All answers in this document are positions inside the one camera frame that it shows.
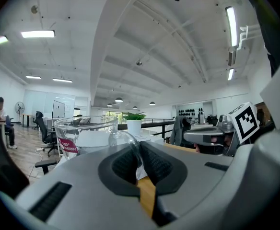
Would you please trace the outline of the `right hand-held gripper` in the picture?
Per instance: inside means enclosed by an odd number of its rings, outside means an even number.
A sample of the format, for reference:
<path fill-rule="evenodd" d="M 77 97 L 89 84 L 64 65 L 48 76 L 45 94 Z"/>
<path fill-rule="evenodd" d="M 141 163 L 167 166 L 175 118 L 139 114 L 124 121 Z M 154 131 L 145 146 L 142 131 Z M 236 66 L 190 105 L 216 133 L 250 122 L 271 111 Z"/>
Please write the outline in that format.
<path fill-rule="evenodd" d="M 212 137 L 231 136 L 230 145 L 224 145 L 223 154 L 234 156 L 237 149 L 259 130 L 256 114 L 251 102 L 243 103 L 227 115 L 221 115 L 218 128 L 212 126 L 188 130 L 183 133 L 183 138 L 191 143 L 211 144 Z"/>

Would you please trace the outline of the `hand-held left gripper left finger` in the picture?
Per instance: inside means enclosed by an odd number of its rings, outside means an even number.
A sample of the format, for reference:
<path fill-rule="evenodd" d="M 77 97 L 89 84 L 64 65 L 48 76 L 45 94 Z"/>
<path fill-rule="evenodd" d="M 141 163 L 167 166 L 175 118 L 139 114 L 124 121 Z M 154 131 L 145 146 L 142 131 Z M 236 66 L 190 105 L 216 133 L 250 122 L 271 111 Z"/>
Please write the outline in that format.
<path fill-rule="evenodd" d="M 56 183 L 71 187 L 45 223 L 59 230 L 155 230 L 157 224 L 148 216 L 138 197 L 120 196 L 100 180 L 100 162 L 120 151 L 130 151 L 128 144 L 76 156 L 58 165 L 36 183 L 26 187 L 16 203 L 30 211 Z"/>

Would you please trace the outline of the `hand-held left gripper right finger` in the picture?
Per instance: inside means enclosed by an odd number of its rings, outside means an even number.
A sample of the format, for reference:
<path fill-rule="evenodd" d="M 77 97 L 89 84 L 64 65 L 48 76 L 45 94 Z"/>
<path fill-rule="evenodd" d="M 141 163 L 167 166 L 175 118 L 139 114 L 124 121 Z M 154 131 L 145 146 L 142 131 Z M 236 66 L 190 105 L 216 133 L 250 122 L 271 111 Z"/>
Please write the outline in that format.
<path fill-rule="evenodd" d="M 155 186 L 152 219 L 164 226 L 193 209 L 220 182 L 233 159 L 141 142 L 144 170 Z"/>

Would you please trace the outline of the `clear glass jug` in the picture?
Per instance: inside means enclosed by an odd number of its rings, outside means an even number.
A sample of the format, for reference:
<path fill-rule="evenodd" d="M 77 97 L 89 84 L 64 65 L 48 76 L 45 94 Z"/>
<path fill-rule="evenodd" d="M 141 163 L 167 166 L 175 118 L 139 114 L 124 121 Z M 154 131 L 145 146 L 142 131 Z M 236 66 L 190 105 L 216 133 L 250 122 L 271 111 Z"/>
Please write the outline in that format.
<path fill-rule="evenodd" d="M 82 116 L 59 119 L 54 122 L 58 145 L 69 160 L 92 152 L 127 146 L 135 155 L 138 165 L 143 165 L 140 144 L 134 136 L 118 129 L 115 116 Z"/>

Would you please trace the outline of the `office chair with grey jacket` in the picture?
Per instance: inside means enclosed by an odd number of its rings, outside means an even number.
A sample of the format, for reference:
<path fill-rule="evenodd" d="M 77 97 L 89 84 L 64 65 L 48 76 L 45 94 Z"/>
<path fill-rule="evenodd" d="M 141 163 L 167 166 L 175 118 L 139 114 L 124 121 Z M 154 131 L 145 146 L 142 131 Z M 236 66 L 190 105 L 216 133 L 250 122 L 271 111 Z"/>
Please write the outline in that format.
<path fill-rule="evenodd" d="M 192 148 L 192 143 L 184 139 L 184 133 L 191 129 L 191 124 L 184 116 L 175 119 L 169 143 L 176 146 Z"/>

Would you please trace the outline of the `black metal railing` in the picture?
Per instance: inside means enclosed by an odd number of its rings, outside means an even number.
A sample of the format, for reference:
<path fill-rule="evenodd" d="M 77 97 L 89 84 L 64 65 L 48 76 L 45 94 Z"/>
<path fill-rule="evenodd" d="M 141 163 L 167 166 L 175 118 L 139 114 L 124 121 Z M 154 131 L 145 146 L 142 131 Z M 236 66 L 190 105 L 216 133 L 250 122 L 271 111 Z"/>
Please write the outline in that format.
<path fill-rule="evenodd" d="M 141 133 L 139 135 L 134 135 L 138 141 L 153 141 L 157 143 L 168 143 L 172 130 L 174 121 L 166 119 L 143 119 L 141 124 Z M 118 130 L 128 131 L 127 123 L 119 124 Z"/>

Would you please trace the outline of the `green plant in white pot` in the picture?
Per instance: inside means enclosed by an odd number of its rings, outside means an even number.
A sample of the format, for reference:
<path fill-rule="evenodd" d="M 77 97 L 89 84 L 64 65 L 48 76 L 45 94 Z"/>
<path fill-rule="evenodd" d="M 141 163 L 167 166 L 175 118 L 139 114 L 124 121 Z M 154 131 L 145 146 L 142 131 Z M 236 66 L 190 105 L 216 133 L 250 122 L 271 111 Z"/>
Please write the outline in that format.
<path fill-rule="evenodd" d="M 142 120 L 146 117 L 146 113 L 126 113 L 123 118 L 126 120 L 128 132 L 131 135 L 139 135 L 141 133 Z"/>

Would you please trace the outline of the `black swivel office chair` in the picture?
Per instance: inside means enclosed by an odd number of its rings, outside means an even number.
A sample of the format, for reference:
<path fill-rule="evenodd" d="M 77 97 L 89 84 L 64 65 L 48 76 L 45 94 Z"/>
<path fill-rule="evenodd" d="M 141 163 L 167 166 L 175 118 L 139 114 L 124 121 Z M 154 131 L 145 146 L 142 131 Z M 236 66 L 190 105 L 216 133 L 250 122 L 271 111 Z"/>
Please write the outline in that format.
<path fill-rule="evenodd" d="M 48 131 L 43 120 L 43 114 L 40 111 L 36 111 L 35 123 L 41 131 L 42 142 L 47 144 L 46 147 L 42 147 L 42 151 L 49 149 L 47 155 L 50 156 L 50 152 L 58 148 L 56 132 L 54 130 Z"/>

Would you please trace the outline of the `whiteboard on stand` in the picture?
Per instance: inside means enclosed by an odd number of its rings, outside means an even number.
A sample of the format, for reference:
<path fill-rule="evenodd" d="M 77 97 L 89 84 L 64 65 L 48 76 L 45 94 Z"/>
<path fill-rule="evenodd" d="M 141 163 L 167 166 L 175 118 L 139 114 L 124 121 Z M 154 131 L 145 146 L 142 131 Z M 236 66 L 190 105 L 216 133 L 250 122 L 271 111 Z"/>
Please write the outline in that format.
<path fill-rule="evenodd" d="M 65 117 L 65 104 L 54 100 L 53 102 L 53 110 L 52 110 L 52 118 L 53 119 L 61 119 Z"/>

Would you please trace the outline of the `white air conditioner unit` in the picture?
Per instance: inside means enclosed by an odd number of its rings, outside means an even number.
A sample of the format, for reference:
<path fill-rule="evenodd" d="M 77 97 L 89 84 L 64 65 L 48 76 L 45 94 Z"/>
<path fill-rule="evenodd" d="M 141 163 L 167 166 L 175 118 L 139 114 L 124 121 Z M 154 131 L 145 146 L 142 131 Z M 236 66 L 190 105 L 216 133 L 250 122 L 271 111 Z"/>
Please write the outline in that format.
<path fill-rule="evenodd" d="M 237 46 L 231 46 L 228 49 L 228 66 L 233 66 L 236 60 Z"/>

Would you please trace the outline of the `black mesh office chair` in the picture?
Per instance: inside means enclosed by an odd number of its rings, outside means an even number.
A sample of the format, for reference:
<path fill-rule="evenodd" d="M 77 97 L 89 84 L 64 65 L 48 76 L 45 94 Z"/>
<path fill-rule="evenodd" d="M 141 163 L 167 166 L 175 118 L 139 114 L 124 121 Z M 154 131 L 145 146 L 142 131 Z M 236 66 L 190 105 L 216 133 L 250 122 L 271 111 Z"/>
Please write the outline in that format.
<path fill-rule="evenodd" d="M 13 162 L 0 134 L 0 191 L 15 199 L 28 185 L 28 178 Z"/>

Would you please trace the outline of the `dark office chair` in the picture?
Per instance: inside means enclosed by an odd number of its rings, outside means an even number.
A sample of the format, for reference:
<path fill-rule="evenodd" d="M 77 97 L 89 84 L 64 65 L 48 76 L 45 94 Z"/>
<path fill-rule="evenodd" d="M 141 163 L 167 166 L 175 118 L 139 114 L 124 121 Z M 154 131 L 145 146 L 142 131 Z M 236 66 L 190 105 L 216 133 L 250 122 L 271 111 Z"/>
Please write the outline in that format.
<path fill-rule="evenodd" d="M 11 123 L 11 119 L 9 116 L 6 116 L 5 133 L 8 134 L 9 138 L 14 138 L 15 136 L 13 124 Z"/>

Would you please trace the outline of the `standing fan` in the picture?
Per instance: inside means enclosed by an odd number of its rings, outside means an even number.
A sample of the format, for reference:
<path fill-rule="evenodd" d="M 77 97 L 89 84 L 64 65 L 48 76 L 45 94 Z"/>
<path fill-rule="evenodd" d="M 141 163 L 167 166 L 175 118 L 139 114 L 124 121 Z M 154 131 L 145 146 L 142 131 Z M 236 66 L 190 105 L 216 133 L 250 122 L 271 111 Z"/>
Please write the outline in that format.
<path fill-rule="evenodd" d="M 21 118 L 21 115 L 23 114 L 24 110 L 25 110 L 25 106 L 23 104 L 23 102 L 17 102 L 15 104 L 15 111 L 17 113 L 17 116 L 18 116 L 18 122 L 20 123 L 20 118 Z"/>

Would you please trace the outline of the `person's torso in dark shirt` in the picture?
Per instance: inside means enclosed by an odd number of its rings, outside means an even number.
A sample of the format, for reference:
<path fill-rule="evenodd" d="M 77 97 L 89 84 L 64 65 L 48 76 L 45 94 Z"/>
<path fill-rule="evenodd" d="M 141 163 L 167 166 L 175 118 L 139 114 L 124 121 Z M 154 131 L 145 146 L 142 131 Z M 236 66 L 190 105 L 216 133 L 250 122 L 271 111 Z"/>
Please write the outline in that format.
<path fill-rule="evenodd" d="M 277 10 L 280 4 L 275 0 L 249 0 L 254 7 L 267 56 L 270 62 L 271 75 L 280 66 L 280 16 Z"/>

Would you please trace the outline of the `wall display of black caps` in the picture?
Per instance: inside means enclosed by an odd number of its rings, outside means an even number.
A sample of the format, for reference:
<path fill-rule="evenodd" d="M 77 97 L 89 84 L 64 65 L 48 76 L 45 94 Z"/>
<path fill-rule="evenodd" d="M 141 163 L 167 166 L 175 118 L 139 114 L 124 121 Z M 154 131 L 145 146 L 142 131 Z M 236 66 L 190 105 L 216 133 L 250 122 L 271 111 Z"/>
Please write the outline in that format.
<path fill-rule="evenodd" d="M 187 118 L 188 120 L 191 119 L 200 119 L 201 116 L 204 116 L 204 110 L 203 108 L 198 109 L 179 109 L 178 110 L 178 116 L 182 116 Z"/>

